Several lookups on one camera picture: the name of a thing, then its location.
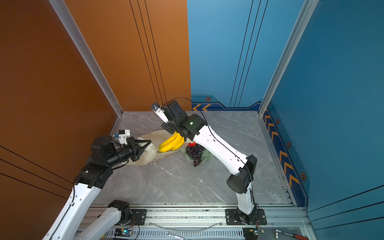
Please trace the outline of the cream plastic bag orange print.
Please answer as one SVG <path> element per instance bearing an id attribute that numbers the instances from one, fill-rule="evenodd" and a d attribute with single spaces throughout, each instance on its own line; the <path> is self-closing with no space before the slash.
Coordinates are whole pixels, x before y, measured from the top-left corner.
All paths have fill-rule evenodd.
<path id="1" fill-rule="evenodd" d="M 130 160 L 128 162 L 128 165 L 147 165 L 153 161 L 160 160 L 169 155 L 180 152 L 183 148 L 185 148 L 189 143 L 192 142 L 190 140 L 187 140 L 178 150 L 175 151 L 170 150 L 164 153 L 159 152 L 159 146 L 171 136 L 172 135 L 169 134 L 166 130 L 157 130 L 138 137 L 138 140 L 151 140 L 152 143 L 145 149 L 144 153 L 140 156 L 140 159 L 138 161 L 132 162 Z"/>

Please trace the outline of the yellow banana bunch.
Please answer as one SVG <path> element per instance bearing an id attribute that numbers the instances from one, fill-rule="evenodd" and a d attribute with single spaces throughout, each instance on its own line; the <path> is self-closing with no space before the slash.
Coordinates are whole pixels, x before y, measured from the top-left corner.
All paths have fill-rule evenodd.
<path id="1" fill-rule="evenodd" d="M 169 139 L 160 144 L 159 152 L 165 153 L 169 151 L 176 151 L 182 147 L 185 142 L 185 138 L 182 137 L 179 133 L 175 132 Z"/>

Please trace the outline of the dark purple grape bunch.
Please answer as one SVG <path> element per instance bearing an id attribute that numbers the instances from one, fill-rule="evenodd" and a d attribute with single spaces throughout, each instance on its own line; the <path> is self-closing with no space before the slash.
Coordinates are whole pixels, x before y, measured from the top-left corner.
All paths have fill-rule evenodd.
<path id="1" fill-rule="evenodd" d="M 193 147 L 186 147 L 186 154 L 188 160 L 193 162 L 194 167 L 197 167 L 202 162 L 203 152 L 205 148 L 199 144 L 196 144 Z"/>

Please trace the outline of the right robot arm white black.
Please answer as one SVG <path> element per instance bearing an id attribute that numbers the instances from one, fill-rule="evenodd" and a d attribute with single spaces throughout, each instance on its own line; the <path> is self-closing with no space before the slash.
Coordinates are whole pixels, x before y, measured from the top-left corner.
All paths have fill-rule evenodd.
<path id="1" fill-rule="evenodd" d="M 163 121 L 164 130 L 201 145 L 226 166 L 231 173 L 227 185 L 237 195 L 240 221 L 246 225 L 256 225 L 258 207 L 253 195 L 253 180 L 257 158 L 237 151 L 215 133 L 204 115 L 189 116 L 176 100 L 163 106 L 154 103 L 151 109 Z"/>

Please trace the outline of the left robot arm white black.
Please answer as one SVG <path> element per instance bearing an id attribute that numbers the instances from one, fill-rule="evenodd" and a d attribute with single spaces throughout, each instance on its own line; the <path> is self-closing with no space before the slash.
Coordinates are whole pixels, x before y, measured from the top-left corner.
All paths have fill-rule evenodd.
<path id="1" fill-rule="evenodd" d="M 99 240 L 117 223 L 129 222 L 132 216 L 130 204 L 115 200 L 97 220 L 80 234 L 76 233 L 89 207 L 114 170 L 121 167 L 122 163 L 138 161 L 151 143 L 150 140 L 136 140 L 133 137 L 127 138 L 122 144 L 110 135 L 96 138 L 91 145 L 92 154 L 88 163 L 75 178 L 65 206 L 44 239 Z"/>

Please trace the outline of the green leaf-shaped plate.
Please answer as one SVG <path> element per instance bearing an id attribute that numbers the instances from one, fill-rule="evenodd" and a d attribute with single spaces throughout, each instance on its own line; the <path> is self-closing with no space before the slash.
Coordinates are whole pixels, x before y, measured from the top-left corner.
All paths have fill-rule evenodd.
<path id="1" fill-rule="evenodd" d="M 193 162 L 195 165 L 204 164 L 214 157 L 211 152 L 197 143 L 188 144 L 185 148 L 182 148 L 182 153 L 189 162 Z"/>

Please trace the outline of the left green circuit board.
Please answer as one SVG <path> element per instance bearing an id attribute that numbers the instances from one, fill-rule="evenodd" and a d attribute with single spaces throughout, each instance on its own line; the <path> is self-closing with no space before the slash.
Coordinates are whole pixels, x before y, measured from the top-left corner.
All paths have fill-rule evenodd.
<path id="1" fill-rule="evenodd" d="M 117 238 L 117 237 L 131 237 L 133 235 L 133 230 L 132 229 L 128 229 L 128 228 L 123 228 L 123 229 L 115 229 L 114 231 L 114 238 Z"/>

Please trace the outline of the green circuit board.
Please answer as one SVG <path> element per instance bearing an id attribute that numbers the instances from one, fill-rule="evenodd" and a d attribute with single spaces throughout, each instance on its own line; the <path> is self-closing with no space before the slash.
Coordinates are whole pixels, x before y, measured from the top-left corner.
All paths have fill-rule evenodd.
<path id="1" fill-rule="evenodd" d="M 132 229 L 128 229 L 128 228 L 123 228 L 123 229 L 115 229 L 114 231 L 114 238 L 117 238 L 117 237 L 131 237 L 133 235 L 133 230 Z"/>
<path id="2" fill-rule="evenodd" d="M 243 228 L 243 236 L 245 240 L 258 240 L 259 235 L 264 234 L 263 229 L 257 228 Z"/>

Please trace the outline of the right green circuit board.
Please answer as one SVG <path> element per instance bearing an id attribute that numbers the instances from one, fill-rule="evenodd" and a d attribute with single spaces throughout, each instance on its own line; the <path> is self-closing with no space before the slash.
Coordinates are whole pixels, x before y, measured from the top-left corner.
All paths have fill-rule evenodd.
<path id="1" fill-rule="evenodd" d="M 258 240 L 259 235 L 264 234 L 263 229 L 257 228 L 243 228 L 243 236 L 245 240 Z"/>

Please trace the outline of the aluminium front rail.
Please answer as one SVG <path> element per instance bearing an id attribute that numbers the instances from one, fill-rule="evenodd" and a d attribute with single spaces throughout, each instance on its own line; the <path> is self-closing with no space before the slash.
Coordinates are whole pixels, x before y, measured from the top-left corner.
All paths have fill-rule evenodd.
<path id="1" fill-rule="evenodd" d="M 218 226 L 226 223 L 226 209 L 237 209 L 234 205 L 135 205 L 133 209 L 147 209 L 144 226 L 165 229 L 186 229 Z M 310 240 L 317 239 L 312 224 L 304 208 L 266 206 L 264 209 L 267 225 L 254 227 L 305 228 Z"/>

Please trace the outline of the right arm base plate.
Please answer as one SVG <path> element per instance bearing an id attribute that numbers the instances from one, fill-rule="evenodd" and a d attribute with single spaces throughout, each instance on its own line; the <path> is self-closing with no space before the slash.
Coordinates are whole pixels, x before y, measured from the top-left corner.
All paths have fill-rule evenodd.
<path id="1" fill-rule="evenodd" d="M 253 211 L 246 215 L 239 209 L 226 209 L 227 225 L 248 225 L 248 226 L 265 226 L 267 225 L 267 217 L 263 209 L 254 208 Z"/>

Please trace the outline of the left aluminium corner post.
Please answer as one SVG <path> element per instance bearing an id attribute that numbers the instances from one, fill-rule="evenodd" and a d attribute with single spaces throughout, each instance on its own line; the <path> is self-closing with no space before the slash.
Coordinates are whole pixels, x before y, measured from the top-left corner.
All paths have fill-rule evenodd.
<path id="1" fill-rule="evenodd" d="M 99 64 L 97 63 L 97 60 L 89 48 L 85 38 L 83 37 L 79 27 L 77 26 L 73 16 L 71 15 L 66 3 L 62 0 L 49 0 L 49 2 L 59 17 L 60 21 L 62 22 L 63 26 L 65 27 L 73 43 L 75 44 L 76 48 L 78 49 L 79 53 L 81 54 L 89 70 L 99 84 L 113 110 L 118 117 L 121 117 L 123 114 L 123 109 L 119 104 L 119 101 L 117 100 L 117 97 L 110 87 Z"/>

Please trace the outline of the aluminium corner post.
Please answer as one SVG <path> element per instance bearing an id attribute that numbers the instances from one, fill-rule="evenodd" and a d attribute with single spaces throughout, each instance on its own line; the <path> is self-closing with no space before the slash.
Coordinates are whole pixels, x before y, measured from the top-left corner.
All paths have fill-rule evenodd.
<path id="1" fill-rule="evenodd" d="M 83 37 L 79 27 L 77 26 L 73 16 L 71 15 L 66 3 L 62 0 L 49 0 L 49 2 L 59 17 L 60 21 L 62 22 L 63 26 L 65 27 L 73 43 L 75 44 L 76 48 L 78 49 L 79 53 L 81 54 L 89 70 L 99 84 L 113 110 L 118 117 L 121 117 L 123 114 L 123 109 L 119 104 L 119 101 L 117 100 L 117 97 L 110 87 L 99 64 L 97 63 L 97 60 L 89 48 L 85 38 Z"/>
<path id="2" fill-rule="evenodd" d="M 305 0 L 258 110 L 262 117 L 286 71 L 319 0 Z"/>

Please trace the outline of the red handled tool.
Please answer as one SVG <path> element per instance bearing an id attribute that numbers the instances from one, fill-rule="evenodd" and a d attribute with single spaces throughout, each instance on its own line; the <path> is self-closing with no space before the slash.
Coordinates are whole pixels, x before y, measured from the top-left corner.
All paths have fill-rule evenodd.
<path id="1" fill-rule="evenodd" d="M 285 232 L 285 231 L 282 231 L 282 230 L 279 230 L 279 229 L 273 229 L 273 231 L 275 233 L 275 238 L 276 239 L 279 239 L 280 235 L 285 235 L 285 236 L 289 236 L 289 237 L 297 239 L 297 240 L 309 240 L 309 238 L 307 238 L 305 236 L 298 235 L 298 234 L 293 234 L 293 233 L 288 233 L 288 232 Z"/>

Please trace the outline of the right aluminium corner post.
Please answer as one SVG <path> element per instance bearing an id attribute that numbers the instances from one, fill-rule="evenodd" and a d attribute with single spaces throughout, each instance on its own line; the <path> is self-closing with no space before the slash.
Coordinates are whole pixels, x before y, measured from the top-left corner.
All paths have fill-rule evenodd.
<path id="1" fill-rule="evenodd" d="M 319 0 L 305 0 L 258 110 L 262 117 L 286 71 Z"/>

